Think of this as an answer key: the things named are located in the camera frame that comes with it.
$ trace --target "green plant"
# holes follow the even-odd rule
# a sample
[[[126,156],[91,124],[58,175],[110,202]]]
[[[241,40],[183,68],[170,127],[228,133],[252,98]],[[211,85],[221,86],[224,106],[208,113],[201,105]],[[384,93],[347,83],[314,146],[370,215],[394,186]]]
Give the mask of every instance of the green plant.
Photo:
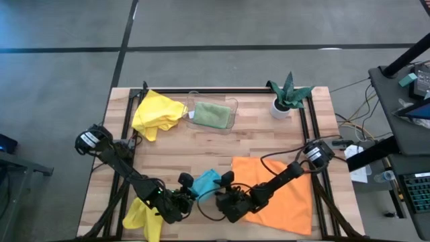
[[[314,86],[294,89],[293,74],[291,72],[288,74],[282,89],[273,81],[268,81],[266,87],[270,87],[276,93],[275,106],[277,109],[281,108],[283,110],[304,108],[302,99],[308,97],[314,89]]]

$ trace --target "gray floor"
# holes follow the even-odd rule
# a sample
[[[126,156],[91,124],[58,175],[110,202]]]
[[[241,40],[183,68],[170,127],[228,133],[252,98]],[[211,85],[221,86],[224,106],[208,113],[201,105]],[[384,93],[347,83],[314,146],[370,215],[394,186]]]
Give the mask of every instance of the gray floor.
[[[118,47],[130,6],[131,0],[0,1],[0,48]],[[398,44],[416,42],[429,24],[418,0],[141,0],[129,46]],[[281,83],[292,71],[296,85],[334,89],[366,78],[369,68],[404,51],[135,52],[126,55],[119,86],[141,86],[143,80],[153,87],[262,86]],[[20,156],[55,167],[51,178],[34,178],[16,241],[75,236],[91,159],[79,156],[73,142],[103,118],[117,57],[0,54],[0,133],[20,142]],[[419,59],[426,58],[430,52]],[[332,93],[335,111],[352,114],[368,84]],[[365,127],[375,135],[390,131],[379,107]],[[355,138],[348,129],[342,133]],[[420,241],[410,219],[381,215],[393,209],[388,192],[360,189],[357,199],[367,235]]]

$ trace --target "wooden tabletop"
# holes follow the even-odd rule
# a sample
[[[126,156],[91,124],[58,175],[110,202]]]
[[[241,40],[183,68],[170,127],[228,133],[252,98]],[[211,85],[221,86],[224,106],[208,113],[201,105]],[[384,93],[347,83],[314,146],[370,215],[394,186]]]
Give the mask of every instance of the wooden tabletop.
[[[104,126],[120,138],[128,93],[130,88],[113,88],[107,105]],[[136,148],[134,167],[149,177],[161,178],[170,189],[179,188],[177,179],[181,172],[190,173],[197,178],[208,169],[215,169],[223,174],[231,169],[233,156],[260,157],[262,155],[293,149],[303,145],[303,134],[299,111],[292,110],[285,120],[271,117],[269,109],[274,94],[216,94],[222,98],[236,98],[239,108],[232,132],[228,135],[214,134],[201,130],[189,129],[185,121],[169,131],[158,131],[157,140],[143,140]],[[167,94],[171,99],[185,102],[187,94]],[[338,134],[337,122],[329,89],[315,87],[312,91],[320,135]],[[310,136],[313,137],[309,109],[306,108]],[[337,151],[338,156],[344,157],[343,152]],[[272,157],[286,163],[294,159],[295,153]],[[114,170],[104,165],[93,172],[89,181],[87,197],[82,211],[77,235],[84,235],[97,221],[109,200]],[[347,221],[356,231],[364,234],[357,200],[348,172],[348,166],[343,161],[333,159],[329,165],[329,175],[335,204]],[[130,190],[128,205],[136,194]],[[215,203],[205,202],[202,209],[213,217],[221,217]],[[264,227],[240,220],[229,223],[226,219],[214,222],[203,217],[196,205],[189,218],[180,223],[169,225],[163,223],[161,239],[172,240],[258,240],[258,239],[318,239],[320,229],[314,205],[312,217],[312,235],[303,236],[278,229]],[[326,222],[329,234],[333,234],[330,216],[325,207]],[[116,230],[118,213],[114,214],[112,233]],[[123,239],[143,239],[143,230],[124,230]]]

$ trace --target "potted plant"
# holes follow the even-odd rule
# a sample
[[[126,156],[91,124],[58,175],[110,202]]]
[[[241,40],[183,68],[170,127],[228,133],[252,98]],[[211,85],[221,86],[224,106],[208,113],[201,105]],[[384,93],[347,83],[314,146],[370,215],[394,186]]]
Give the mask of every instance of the potted plant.
[[[278,119],[286,118],[291,109],[304,108],[302,99],[308,97],[312,89],[314,89],[314,86],[294,89],[293,74],[291,72],[288,74],[282,89],[273,81],[268,81],[266,87],[270,87],[276,93],[270,113],[274,118]]]

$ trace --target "towel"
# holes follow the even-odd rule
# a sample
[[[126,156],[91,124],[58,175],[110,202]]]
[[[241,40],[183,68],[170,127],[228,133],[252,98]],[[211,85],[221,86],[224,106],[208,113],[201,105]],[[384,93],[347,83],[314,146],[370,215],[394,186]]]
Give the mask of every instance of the towel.
[[[276,173],[283,171],[287,165],[270,159],[264,159],[266,165]],[[260,158],[233,157],[232,170],[234,182],[254,186],[268,182],[273,174],[261,164]],[[310,174],[293,179],[270,198],[269,204],[253,214],[248,212],[245,220],[276,229],[311,235],[312,228],[312,194]]]
[[[159,242],[163,217],[155,215],[159,211],[150,209],[139,198],[133,200],[127,216],[122,220],[126,229],[139,229],[143,227],[143,235],[148,242]]]
[[[194,124],[200,124],[212,128],[226,128],[229,118],[229,107],[206,102],[196,103],[193,118]]]
[[[214,169],[210,169],[209,171],[203,172],[201,176],[194,180],[193,186],[191,187],[192,192],[198,196],[208,192],[205,196],[200,198],[200,202],[206,201],[215,193],[215,191],[209,192],[210,190],[220,187],[218,184],[214,183],[214,180],[216,179],[221,179],[220,174],[218,174]]]
[[[133,117],[132,127],[149,141],[155,141],[157,130],[168,130],[178,123],[184,105],[149,90]]]

